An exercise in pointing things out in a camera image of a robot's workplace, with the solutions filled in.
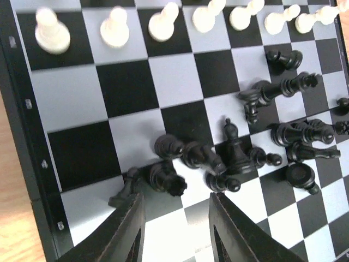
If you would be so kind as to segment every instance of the chessboard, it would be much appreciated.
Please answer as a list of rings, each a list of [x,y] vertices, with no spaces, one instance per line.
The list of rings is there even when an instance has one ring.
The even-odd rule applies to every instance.
[[[339,18],[315,23],[299,34],[294,19],[281,33],[270,35],[264,19],[299,4],[313,14],[328,0],[266,0],[249,27],[234,30],[228,21],[235,6],[227,0],[214,28],[199,33],[192,24],[197,6],[208,0],[173,0],[179,6],[173,36],[163,43],[148,33],[151,16],[168,0],[3,0],[0,10],[3,58],[8,85],[2,87],[29,196],[47,261],[76,246],[113,211],[109,197],[124,185],[132,166],[160,161],[154,142],[162,134],[190,137],[224,158],[222,128],[229,117],[245,148],[259,146],[283,158],[280,166],[264,166],[236,175],[241,190],[225,194],[272,238],[305,261],[329,262],[349,248],[349,136],[331,145],[338,159],[315,159],[312,167],[321,191],[317,195],[291,187],[284,147],[270,139],[272,123],[337,116],[336,100],[348,97],[349,76]],[[107,46],[100,25],[114,6],[127,11],[130,36],[120,49]],[[42,50],[34,35],[35,11],[52,8],[69,29],[71,44],[62,55]],[[299,50],[303,61],[295,71],[276,72],[266,52]],[[292,98],[277,97],[261,108],[249,125],[239,91],[256,81],[278,83],[300,72],[321,74],[322,83]],[[201,169],[173,160],[188,188],[180,197],[141,185],[146,203],[144,262],[211,262],[208,226],[210,190]]]

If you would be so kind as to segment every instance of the wooden surface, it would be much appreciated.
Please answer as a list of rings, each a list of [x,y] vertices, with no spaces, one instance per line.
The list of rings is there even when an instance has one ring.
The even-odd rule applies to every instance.
[[[340,17],[349,56],[349,11]],[[0,226],[0,261],[45,261],[1,95]]]

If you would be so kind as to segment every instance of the wooden table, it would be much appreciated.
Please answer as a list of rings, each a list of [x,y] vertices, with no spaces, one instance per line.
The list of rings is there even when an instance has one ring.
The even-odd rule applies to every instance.
[[[349,56],[349,11],[340,18]],[[0,261],[45,261],[1,95],[0,181]]]

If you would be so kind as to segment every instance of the checkered surface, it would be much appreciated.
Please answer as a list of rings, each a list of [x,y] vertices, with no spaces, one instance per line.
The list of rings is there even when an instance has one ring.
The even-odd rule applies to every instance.
[[[309,160],[321,192],[310,196],[284,179],[288,166],[283,147],[270,139],[271,123],[300,118],[339,120],[336,100],[348,97],[348,75],[339,50],[336,23],[304,35],[294,20],[278,35],[263,25],[271,12],[300,4],[314,13],[326,0],[266,0],[241,32],[228,24],[234,6],[246,0],[227,0],[207,34],[191,23],[196,5],[208,0],[175,0],[180,12],[173,37],[156,43],[147,32],[150,17],[168,0],[11,0],[25,50],[36,104],[40,113],[63,207],[55,220],[67,221],[65,232],[73,245],[86,238],[113,211],[108,198],[123,187],[120,175],[132,166],[148,166],[160,159],[152,145],[164,133],[191,137],[214,146],[224,158],[222,123],[230,117],[239,128],[245,149],[259,146],[282,155],[283,164],[264,166],[237,175],[238,193],[226,195],[272,238],[306,261],[328,262],[349,248],[349,140],[337,136],[331,147],[342,157]],[[35,10],[45,5],[57,12],[71,33],[70,49],[45,53],[34,38]],[[128,13],[130,38],[119,50],[102,41],[99,27],[115,5]],[[300,50],[297,72],[279,72],[267,64],[265,52]],[[237,93],[258,80],[278,82],[308,71],[322,75],[323,84],[292,98],[277,97],[260,110],[260,121],[249,126]],[[324,144],[314,143],[324,148]],[[202,170],[174,160],[188,183],[180,198],[156,193],[146,184],[146,232],[143,261],[210,262],[213,253],[208,227],[210,190]]]

